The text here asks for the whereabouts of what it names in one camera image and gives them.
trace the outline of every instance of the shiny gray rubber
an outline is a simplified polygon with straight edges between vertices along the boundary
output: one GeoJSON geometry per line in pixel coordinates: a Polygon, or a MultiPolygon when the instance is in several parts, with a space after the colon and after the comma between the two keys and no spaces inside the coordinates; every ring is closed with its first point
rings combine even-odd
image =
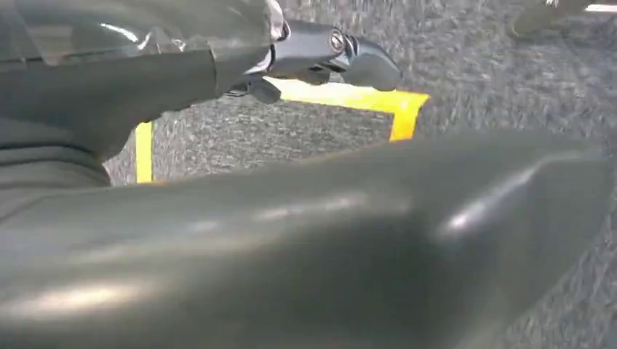
{"type": "Polygon", "coordinates": [[[611,188],[593,145],[495,132],[41,189],[0,224],[0,347],[483,348],[588,247],[611,188]]]}

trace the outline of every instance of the yellow floor marking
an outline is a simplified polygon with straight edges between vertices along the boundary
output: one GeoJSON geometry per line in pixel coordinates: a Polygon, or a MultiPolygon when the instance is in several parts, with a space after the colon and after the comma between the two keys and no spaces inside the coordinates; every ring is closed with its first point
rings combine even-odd
{"type": "Polygon", "coordinates": [[[429,100],[428,95],[414,92],[381,92],[338,83],[313,86],[298,80],[268,80],[282,91],[283,100],[393,113],[390,141],[411,139],[420,108],[429,100]]]}
{"type": "MultiPolygon", "coordinates": [[[[298,80],[268,80],[282,91],[283,100],[393,113],[391,142],[412,138],[420,108],[430,98],[421,93],[381,92],[338,83],[313,86],[298,80]]],[[[137,182],[152,182],[152,123],[137,127],[135,145],[137,182]]]]}
{"type": "Polygon", "coordinates": [[[135,174],[137,183],[152,182],[152,123],[135,130],[135,174]]]}

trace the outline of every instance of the carpeted floor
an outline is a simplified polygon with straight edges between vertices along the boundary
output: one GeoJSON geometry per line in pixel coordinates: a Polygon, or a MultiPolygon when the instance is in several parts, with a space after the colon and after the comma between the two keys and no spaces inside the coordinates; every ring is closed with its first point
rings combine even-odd
{"type": "MultiPolygon", "coordinates": [[[[382,43],[405,69],[404,89],[431,95],[416,137],[521,128],[613,142],[614,17],[574,17],[514,43],[506,24],[520,0],[281,3],[291,17],[335,23],[382,43]]],[[[390,123],[385,114],[341,108],[265,106],[248,98],[210,102],[155,123],[154,176],[169,180],[358,148],[386,141],[390,123]]],[[[135,181],[134,153],[129,143],[108,163],[115,183],[135,181]]],[[[564,282],[512,327],[504,348],[617,348],[616,227],[609,225],[564,282]]]]}

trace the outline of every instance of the plastic sheet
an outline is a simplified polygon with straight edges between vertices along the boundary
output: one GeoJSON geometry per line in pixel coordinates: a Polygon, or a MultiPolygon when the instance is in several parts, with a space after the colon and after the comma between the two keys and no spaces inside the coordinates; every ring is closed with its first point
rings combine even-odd
{"type": "Polygon", "coordinates": [[[0,69],[271,44],[266,0],[12,0],[0,4],[0,69]]]}

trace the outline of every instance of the yellow tape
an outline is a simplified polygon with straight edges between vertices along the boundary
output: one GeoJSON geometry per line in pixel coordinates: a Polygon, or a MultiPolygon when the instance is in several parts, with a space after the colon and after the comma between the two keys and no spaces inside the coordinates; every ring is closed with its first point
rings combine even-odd
{"type": "MultiPolygon", "coordinates": [[[[346,84],[329,83],[313,86],[297,80],[268,80],[282,91],[283,100],[393,113],[390,141],[412,138],[420,108],[430,98],[421,93],[380,92],[346,84]]],[[[137,127],[135,145],[137,182],[152,182],[152,123],[137,127]]]]}
{"type": "Polygon", "coordinates": [[[135,130],[135,174],[137,183],[152,182],[152,123],[135,130]]]}
{"type": "Polygon", "coordinates": [[[409,140],[428,95],[413,92],[381,92],[369,87],[329,83],[313,86],[298,80],[268,79],[281,90],[283,100],[393,113],[390,141],[409,140]]]}

